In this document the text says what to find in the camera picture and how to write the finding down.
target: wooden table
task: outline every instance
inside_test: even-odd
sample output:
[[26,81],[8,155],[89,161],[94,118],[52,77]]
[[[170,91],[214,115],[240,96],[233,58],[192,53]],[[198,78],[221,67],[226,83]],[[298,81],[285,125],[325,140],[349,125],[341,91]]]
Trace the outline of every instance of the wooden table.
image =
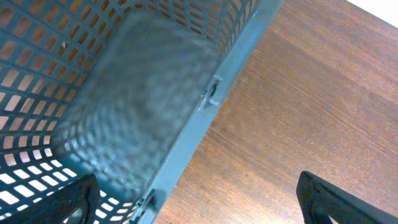
[[398,216],[398,29],[286,0],[157,223],[302,223],[309,170]]

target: blue basket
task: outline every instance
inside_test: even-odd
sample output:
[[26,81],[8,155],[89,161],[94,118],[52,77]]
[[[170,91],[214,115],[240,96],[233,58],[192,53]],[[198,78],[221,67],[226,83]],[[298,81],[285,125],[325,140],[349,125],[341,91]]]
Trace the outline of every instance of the blue basket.
[[[32,207],[67,184],[94,173],[101,189],[95,223],[153,222],[281,4],[281,0],[2,1],[0,220]],[[145,17],[150,22],[136,22]],[[134,34],[148,32],[157,21],[167,21],[168,24],[161,23],[161,27],[166,27],[159,28],[163,32],[156,33],[154,29],[153,35],[148,34],[147,38],[158,44],[152,49],[153,44],[145,45],[145,38],[134,37]],[[129,30],[128,27],[134,26],[135,30]],[[184,41],[171,39],[170,30],[174,30],[179,38],[200,43],[210,50],[198,58],[197,52],[201,52],[201,48],[184,48]],[[139,38],[142,44],[136,43]],[[138,50],[142,47],[141,52],[134,53],[139,57],[126,53],[123,57],[118,56],[120,60],[114,60],[109,56],[124,52],[121,43],[129,40],[135,45],[125,48]],[[159,110],[161,115],[156,116],[168,118],[161,128],[163,121],[154,122],[147,116],[140,120],[141,123],[134,119],[129,121],[131,117],[141,117],[132,115],[125,106],[120,112],[113,101],[100,107],[104,105],[103,99],[118,98],[115,91],[122,89],[128,96],[142,94],[137,98],[147,97],[145,90],[136,84],[142,81],[140,78],[133,81],[135,85],[130,90],[129,77],[126,82],[119,76],[109,79],[106,75],[97,75],[106,69],[124,68],[129,57],[146,60],[146,63],[134,64],[134,68],[142,64],[145,68],[173,65],[173,68],[178,67],[178,74],[185,71],[183,66],[189,68],[191,77],[188,81],[178,76],[155,76],[152,81],[153,90],[148,93],[163,96],[153,102],[153,108],[164,106]],[[207,66],[195,70],[198,64],[205,62]],[[208,77],[192,75],[203,73],[201,69],[204,67],[208,68],[205,72]],[[157,86],[157,83],[168,82],[170,84]],[[105,85],[101,91],[95,90],[102,83],[123,87],[109,90]],[[170,86],[185,88],[180,90],[178,87],[170,93],[170,96],[180,97],[175,101],[175,107],[163,104],[172,100],[165,93]],[[81,111],[86,111],[87,116],[83,118]],[[104,120],[88,124],[97,118]],[[84,133],[71,134],[79,132],[81,123],[87,123],[83,125]],[[130,149],[126,156],[114,158],[122,155],[122,151],[109,156],[114,142],[121,144],[123,139],[133,138],[131,133],[148,131],[145,127],[135,128],[137,123],[141,126],[155,123],[149,131],[155,139],[162,139],[161,143],[154,144],[154,138],[149,138],[142,147],[144,149],[138,147],[135,156],[130,155]],[[112,135],[121,140],[111,138],[109,141],[114,142],[102,151],[98,144],[88,147],[88,130],[94,136],[101,132],[97,135],[101,138],[95,140],[98,142],[106,139],[109,130],[114,131],[115,127],[116,132],[122,134]],[[135,137],[139,141],[137,145],[145,138],[139,134]],[[126,144],[127,148],[131,146],[131,142]],[[128,183],[131,182],[137,184],[130,186]]]

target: wood grain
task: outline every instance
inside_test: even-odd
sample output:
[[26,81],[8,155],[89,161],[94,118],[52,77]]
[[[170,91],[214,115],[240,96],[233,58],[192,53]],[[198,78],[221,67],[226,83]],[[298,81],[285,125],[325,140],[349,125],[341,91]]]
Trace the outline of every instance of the wood grain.
[[398,216],[398,29],[286,0],[157,223],[302,223],[308,170]]

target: laundry basket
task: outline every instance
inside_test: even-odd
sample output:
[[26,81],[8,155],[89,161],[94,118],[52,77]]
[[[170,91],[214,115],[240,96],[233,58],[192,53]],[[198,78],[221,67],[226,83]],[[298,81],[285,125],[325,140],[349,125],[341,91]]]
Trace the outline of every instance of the laundry basket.
[[281,4],[1,1],[0,222],[153,222]]

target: gray-blue plastic basket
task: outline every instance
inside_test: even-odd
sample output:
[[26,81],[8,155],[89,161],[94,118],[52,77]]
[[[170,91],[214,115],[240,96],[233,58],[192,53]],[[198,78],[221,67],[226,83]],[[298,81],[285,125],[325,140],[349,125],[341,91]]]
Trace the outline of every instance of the gray-blue plastic basket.
[[[34,206],[67,184],[94,173],[101,189],[95,223],[153,222],[281,4],[282,0],[1,1],[0,220]],[[149,22],[134,22],[145,17]],[[127,22],[129,19],[136,29],[131,31],[120,28],[122,24],[124,27],[131,25]],[[171,22],[167,25],[160,24],[146,37],[130,36],[140,30],[146,32],[146,24],[152,26],[159,19]],[[178,38],[168,40],[168,30],[178,29],[184,30],[181,34],[177,32],[178,38],[208,45],[209,48],[214,48],[216,54],[211,50],[206,51],[205,57],[198,59],[191,47],[177,47]],[[210,76],[202,79],[200,76],[195,76],[195,79],[189,77],[187,82],[184,80],[180,83],[176,81],[179,77],[163,79],[155,76],[156,81],[152,82],[151,90],[137,92],[135,89],[140,86],[136,83],[142,79],[134,80],[136,86],[132,84],[134,88],[130,90],[129,77],[126,82],[126,77],[109,79],[107,73],[97,75],[104,69],[113,68],[116,71],[124,66],[117,64],[119,59],[107,58],[123,52],[121,45],[117,49],[112,47],[112,43],[131,41],[132,48],[138,49],[134,41],[139,38],[143,41],[143,44],[139,44],[143,46],[140,49],[143,51],[134,53],[134,59],[140,60],[141,56],[146,59],[146,68],[156,67],[156,62],[160,61],[161,65],[172,64],[178,68],[178,74],[184,74],[181,72],[181,62],[190,62],[185,65],[191,69],[188,72],[192,73],[197,64],[201,65],[199,72],[208,65],[207,72],[210,72]],[[175,47],[165,48],[166,50],[158,47],[146,54],[145,49],[152,47],[145,45],[146,38],[159,45]],[[139,115],[130,112],[125,115],[127,109],[122,106],[120,112],[120,107],[114,106],[113,102],[91,106],[90,100],[118,98],[114,94],[119,91],[118,88],[109,90],[105,85],[100,91],[94,90],[96,85],[107,82],[120,84],[120,94],[125,94],[122,90],[126,89],[126,95],[129,96],[142,92],[163,95],[169,86],[179,86],[170,94],[181,97],[175,102],[177,106],[170,109],[165,103],[166,106],[163,105],[164,108],[159,112],[168,118],[167,122],[162,123],[162,127],[154,124],[155,127],[161,127],[158,128],[160,131],[155,134],[155,139],[163,139],[159,136],[168,134],[167,131],[171,135],[167,143],[165,140],[161,143],[162,147],[167,147],[158,159],[154,159],[159,149],[156,144],[152,144],[153,138],[144,144],[145,149],[138,147],[135,156],[129,154],[129,149],[124,149],[123,153],[127,155],[118,158],[113,157],[122,155],[122,151],[114,151],[109,156],[108,151],[112,150],[113,143],[101,150],[98,149],[99,144],[87,143],[91,139],[88,130],[92,130],[94,136],[96,132],[101,132],[96,142],[107,136],[117,136],[119,140],[112,138],[109,141],[118,144],[133,137],[138,138],[140,144],[142,139],[139,134],[128,135],[137,130],[134,124],[139,123],[134,119],[130,121],[129,118],[138,118]],[[157,82],[170,84],[160,84],[157,87]],[[187,93],[179,90],[180,85]],[[195,92],[191,96],[191,92],[198,90],[201,94]],[[139,112],[140,107],[136,106],[135,110]],[[79,114],[83,114],[81,111],[86,111],[88,115],[85,118],[83,115],[79,117]],[[145,118],[145,122],[141,123],[143,126],[155,122]],[[93,119],[104,120],[91,123]],[[178,124],[168,130],[173,121]],[[109,124],[109,127],[104,128],[104,124]],[[126,128],[123,132],[117,128],[114,130],[112,125]],[[71,137],[71,133],[79,132],[81,127],[84,134]],[[153,146],[153,151],[147,151],[150,146]],[[149,161],[151,168],[149,174],[142,177],[140,174],[148,171],[143,168],[147,165],[145,161]],[[127,187],[129,181],[137,181],[137,184]]]

